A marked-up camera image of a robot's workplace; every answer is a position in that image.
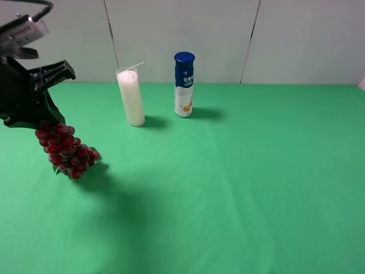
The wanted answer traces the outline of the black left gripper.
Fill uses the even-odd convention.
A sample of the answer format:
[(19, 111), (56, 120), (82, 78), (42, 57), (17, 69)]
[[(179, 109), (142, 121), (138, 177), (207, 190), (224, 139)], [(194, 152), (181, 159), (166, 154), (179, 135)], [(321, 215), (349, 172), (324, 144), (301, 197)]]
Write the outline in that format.
[[(1, 119), (8, 128), (40, 129), (43, 122), (65, 123), (48, 91), (76, 74), (66, 61), (25, 69), (12, 57), (1, 57)], [(34, 97), (34, 91), (44, 91)]]

